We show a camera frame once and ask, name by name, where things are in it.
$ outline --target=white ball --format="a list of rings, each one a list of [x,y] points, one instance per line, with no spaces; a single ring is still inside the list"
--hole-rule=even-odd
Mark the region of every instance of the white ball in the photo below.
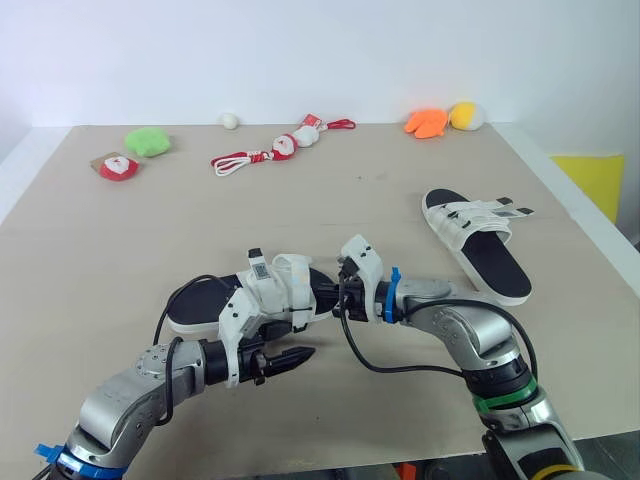
[[[220,122],[222,126],[227,130],[233,130],[238,126],[238,117],[236,117],[233,113],[223,113],[220,116]]]

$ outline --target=white wall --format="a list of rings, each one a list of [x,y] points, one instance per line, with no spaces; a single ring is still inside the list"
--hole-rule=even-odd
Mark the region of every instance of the white wall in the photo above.
[[[624,151],[620,227],[639,231],[638,0],[3,1],[0,81],[35,125],[388,122],[473,99],[550,152]]]
[[[0,91],[0,163],[29,130],[25,116]]]

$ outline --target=silver metal arm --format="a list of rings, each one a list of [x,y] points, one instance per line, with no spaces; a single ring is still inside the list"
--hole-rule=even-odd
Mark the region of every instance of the silver metal arm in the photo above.
[[[490,298],[440,280],[398,280],[395,268],[391,282],[383,282],[379,275],[382,261],[360,235],[341,254],[341,274],[361,279],[365,294],[354,295],[352,305],[364,310],[368,321],[400,323],[444,343],[462,369],[481,421],[489,428],[483,441],[496,468],[502,467],[501,478],[529,480],[546,478],[545,472],[583,473],[580,454],[522,360],[507,317],[482,305],[455,304],[456,300],[475,300],[495,305]],[[358,298],[364,299],[364,305],[358,304]],[[438,305],[415,309],[434,301]]]
[[[145,350],[136,365],[114,375],[84,401],[66,446],[78,459],[103,468],[126,468],[167,410],[167,345]],[[173,404],[202,393],[205,357],[199,342],[182,342],[173,354]]]
[[[427,293],[416,294],[418,289]],[[461,291],[445,282],[405,280],[396,290],[397,305],[405,311],[438,298],[482,299],[475,292]],[[496,371],[520,357],[511,325],[492,311],[444,305],[419,310],[402,323],[438,337],[463,371]],[[531,478],[520,462],[532,452],[558,451],[558,458],[563,459],[558,461],[578,470],[584,468],[575,444],[540,386],[536,385],[526,401],[512,408],[492,408],[490,402],[482,400],[474,404],[518,478]]]

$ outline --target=white slipper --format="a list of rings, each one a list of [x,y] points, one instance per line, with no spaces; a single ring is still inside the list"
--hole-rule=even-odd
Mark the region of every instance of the white slipper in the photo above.
[[[470,202],[451,190],[437,189],[422,199],[422,213],[476,288],[501,305],[520,305],[531,294],[531,282],[505,243],[511,238],[509,219],[527,217],[529,208],[507,209],[500,198]]]

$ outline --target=blue cable tie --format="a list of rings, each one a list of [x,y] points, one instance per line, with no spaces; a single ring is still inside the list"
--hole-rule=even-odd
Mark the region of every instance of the blue cable tie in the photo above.
[[[402,274],[398,267],[393,267],[391,269],[391,284],[389,284],[389,289],[387,290],[387,301],[384,307],[384,321],[387,323],[393,323],[393,307],[396,303],[396,289],[401,278]]]

